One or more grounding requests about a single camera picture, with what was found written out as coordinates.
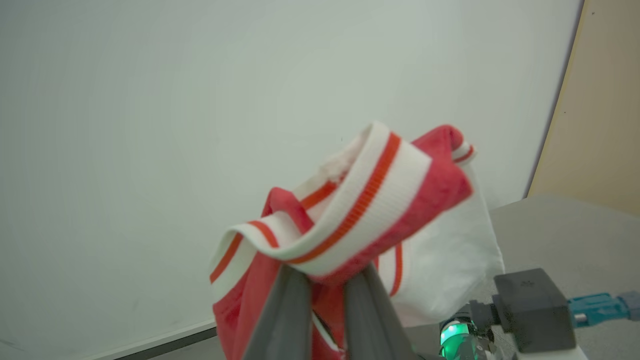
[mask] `red stripe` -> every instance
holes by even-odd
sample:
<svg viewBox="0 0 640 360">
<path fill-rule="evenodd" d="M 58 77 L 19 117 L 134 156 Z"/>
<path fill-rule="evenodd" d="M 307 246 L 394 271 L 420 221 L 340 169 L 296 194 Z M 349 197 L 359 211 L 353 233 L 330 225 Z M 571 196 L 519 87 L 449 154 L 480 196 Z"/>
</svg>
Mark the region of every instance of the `red stripe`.
<svg viewBox="0 0 640 360">
<path fill-rule="evenodd" d="M 467 151 L 467 153 L 463 157 L 457 158 L 453 162 L 459 163 L 461 161 L 465 161 L 466 159 L 469 159 L 469 157 L 471 155 L 473 155 L 473 153 L 474 153 L 474 146 L 473 145 L 469 145 L 469 151 Z"/>
<path fill-rule="evenodd" d="M 222 259 L 218 263 L 218 266 L 216 266 L 216 268 L 213 270 L 211 275 L 209 275 L 209 280 L 211 281 L 211 284 L 213 284 L 213 282 L 220 276 L 220 274 L 222 274 L 222 272 L 225 271 L 225 269 L 227 268 L 227 265 L 229 265 L 229 263 L 231 262 L 231 259 L 236 254 L 238 247 L 240 247 L 240 241 L 242 241 L 242 238 L 243 238 L 242 234 L 236 233 L 236 235 L 234 236 L 234 239 L 231 240 L 231 244 L 229 245 L 229 248 L 227 249 L 225 254 L 222 256 Z"/>
<path fill-rule="evenodd" d="M 302 201 L 300 201 L 300 204 L 302 204 L 302 207 L 305 208 L 305 210 L 313 208 L 322 200 L 325 200 L 337 188 L 338 185 L 336 183 L 327 181 L 324 185 L 322 185 L 320 189 L 314 191 L 313 193 L 311 193 L 311 195 L 302 199 Z"/>
<path fill-rule="evenodd" d="M 278 239 L 276 239 L 276 236 L 273 234 L 273 231 L 271 231 L 271 229 L 267 225 L 257 220 L 249 221 L 247 224 L 253 225 L 256 228 L 258 228 L 258 230 L 260 230 L 264 238 L 267 239 L 267 242 L 269 243 L 269 245 L 271 245 L 271 247 L 280 247 L 278 245 Z"/>
<path fill-rule="evenodd" d="M 402 282 L 402 243 L 396 246 L 396 278 L 394 279 L 394 287 L 391 288 L 389 296 L 394 296 L 400 288 Z"/>
<path fill-rule="evenodd" d="M 378 159 L 378 163 L 376 164 L 375 169 L 373 170 L 373 174 L 369 178 L 369 181 L 365 185 L 364 190 L 358 196 L 356 203 L 349 210 L 346 218 L 340 223 L 340 226 L 331 234 L 329 237 L 324 239 L 318 246 L 316 246 L 313 250 L 302 255 L 298 258 L 294 258 L 288 260 L 288 263 L 292 264 L 300 264 L 311 259 L 318 257 L 320 254 L 324 253 L 329 249 L 333 244 L 337 243 L 344 235 L 346 235 L 362 218 L 362 215 L 367 211 L 367 208 L 373 201 L 373 198 L 376 196 L 382 182 L 384 182 L 385 177 L 391 167 L 391 163 L 398 152 L 398 148 L 400 148 L 400 137 L 398 137 L 394 133 L 390 133 L 389 139 L 387 140 L 387 145 L 385 146 L 385 150 L 382 152 L 382 156 Z"/>
</svg>

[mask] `white wall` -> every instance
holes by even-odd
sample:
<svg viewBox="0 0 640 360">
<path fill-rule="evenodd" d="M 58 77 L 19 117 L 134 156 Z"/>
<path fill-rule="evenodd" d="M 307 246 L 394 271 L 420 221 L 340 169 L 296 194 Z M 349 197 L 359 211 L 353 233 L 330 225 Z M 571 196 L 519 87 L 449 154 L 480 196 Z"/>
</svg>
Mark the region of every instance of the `white wall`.
<svg viewBox="0 0 640 360">
<path fill-rule="evenodd" d="M 521 199 L 579 2 L 2 1 L 0 357 L 210 320 L 221 231 L 372 120 Z"/>
</svg>

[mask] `gray surface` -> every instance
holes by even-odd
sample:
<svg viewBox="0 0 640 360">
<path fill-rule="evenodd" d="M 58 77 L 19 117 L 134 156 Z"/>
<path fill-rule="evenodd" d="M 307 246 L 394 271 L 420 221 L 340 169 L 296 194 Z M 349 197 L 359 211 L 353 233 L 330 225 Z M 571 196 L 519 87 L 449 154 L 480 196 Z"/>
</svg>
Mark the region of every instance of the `gray surface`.
<svg viewBox="0 0 640 360">
<path fill-rule="evenodd" d="M 566 297 L 640 290 L 640 218 L 549 195 L 497 208 L 491 218 L 508 272 L 542 267 Z M 472 298 L 488 302 L 494 293 L 485 286 Z M 408 333 L 421 351 L 437 351 L 435 327 Z M 576 334 L 591 360 L 640 359 L 638 322 L 607 322 Z M 511 340 L 496 335 L 512 353 Z"/>
</svg>

